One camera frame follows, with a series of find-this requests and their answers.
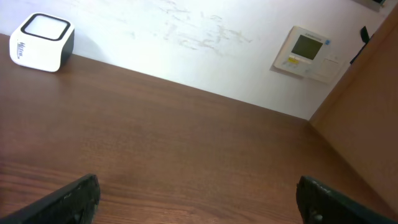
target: black trim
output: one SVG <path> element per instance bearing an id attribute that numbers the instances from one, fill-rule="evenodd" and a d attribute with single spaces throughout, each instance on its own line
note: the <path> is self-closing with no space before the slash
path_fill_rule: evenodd
<path id="1" fill-rule="evenodd" d="M 58 21 L 66 22 L 66 23 L 67 23 L 67 26 L 66 26 L 65 29 L 62 31 L 60 37 L 57 38 L 57 39 L 50 39 L 50 38 L 47 38 L 47 37 L 42 37 L 42 36 L 40 36 L 40 35 L 30 34 L 30 33 L 28 33 L 28 32 L 25 31 L 25 28 L 36 18 L 36 16 L 45 16 L 45 17 L 49 17 L 49 18 L 52 18 L 52 19 L 56 19 L 56 20 L 58 20 Z M 21 32 L 23 32 L 24 34 L 27 34 L 27 35 L 32 35 L 32 36 L 34 36 L 34 37 L 40 37 L 40 38 L 43 38 L 43 39 L 46 39 L 46 40 L 58 41 L 58 40 L 61 40 L 62 37 L 67 33 L 69 27 L 70 27 L 70 23 L 69 23 L 68 21 L 66 21 L 66 20 L 59 19 L 59 18 L 56 18 L 56 17 L 53 17 L 53 16 L 49 16 L 49 15 L 46 15 L 46 14 L 42 14 L 42 13 L 36 13 L 36 14 L 32 15 L 32 16 L 30 17 L 30 19 L 21 27 Z"/>

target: yellow sticker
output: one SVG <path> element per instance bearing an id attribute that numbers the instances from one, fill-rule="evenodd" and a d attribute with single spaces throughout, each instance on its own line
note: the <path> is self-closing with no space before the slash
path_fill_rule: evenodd
<path id="1" fill-rule="evenodd" d="M 299 63 L 299 61 L 294 58 L 289 58 L 287 61 L 291 63 Z"/>

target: lcd display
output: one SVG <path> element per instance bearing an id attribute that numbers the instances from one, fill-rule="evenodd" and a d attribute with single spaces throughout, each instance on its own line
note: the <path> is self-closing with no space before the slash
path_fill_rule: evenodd
<path id="1" fill-rule="evenodd" d="M 322 45 L 323 43 L 321 42 L 300 35 L 293 47 L 292 53 L 313 60 L 315 56 L 317 56 L 317 53 L 321 49 Z"/>

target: black object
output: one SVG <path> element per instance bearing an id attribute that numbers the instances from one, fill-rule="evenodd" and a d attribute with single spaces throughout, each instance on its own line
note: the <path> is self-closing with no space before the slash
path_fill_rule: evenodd
<path id="1" fill-rule="evenodd" d="M 89 224 L 99 202 L 97 177 L 88 174 L 0 219 L 0 224 Z"/>
<path id="2" fill-rule="evenodd" d="M 361 48 L 361 50 L 358 52 L 358 54 L 349 62 L 350 64 L 354 63 L 355 59 L 358 57 L 358 55 L 362 52 L 362 50 L 367 46 L 367 44 L 371 40 L 366 26 L 364 26 L 359 33 L 361 34 L 362 42 L 364 42 L 365 45 Z"/>
<path id="3" fill-rule="evenodd" d="M 296 201 L 304 224 L 397 224 L 308 176 L 297 184 Z"/>

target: wooden table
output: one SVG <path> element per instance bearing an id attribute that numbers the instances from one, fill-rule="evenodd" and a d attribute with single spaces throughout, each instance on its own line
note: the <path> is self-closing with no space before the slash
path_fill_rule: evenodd
<path id="1" fill-rule="evenodd" d="M 301 175 L 394 216 L 305 120 L 76 55 L 57 73 L 20 67 L 8 39 L 1 216 L 87 173 L 95 223 L 301 223 Z"/>

